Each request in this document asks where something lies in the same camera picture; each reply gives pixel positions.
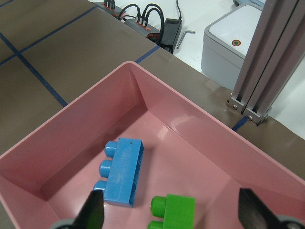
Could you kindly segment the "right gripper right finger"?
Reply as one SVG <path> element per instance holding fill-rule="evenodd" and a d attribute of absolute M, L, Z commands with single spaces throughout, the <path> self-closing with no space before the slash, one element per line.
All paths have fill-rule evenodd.
<path fill-rule="evenodd" d="M 238 219 L 244 229 L 278 229 L 279 219 L 249 188 L 240 188 Z"/>

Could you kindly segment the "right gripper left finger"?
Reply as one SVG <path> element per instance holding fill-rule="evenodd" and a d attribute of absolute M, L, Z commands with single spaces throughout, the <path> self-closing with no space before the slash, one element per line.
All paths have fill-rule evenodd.
<path fill-rule="evenodd" d="M 91 191 L 75 218 L 73 229 L 101 229 L 104 223 L 103 191 Z"/>

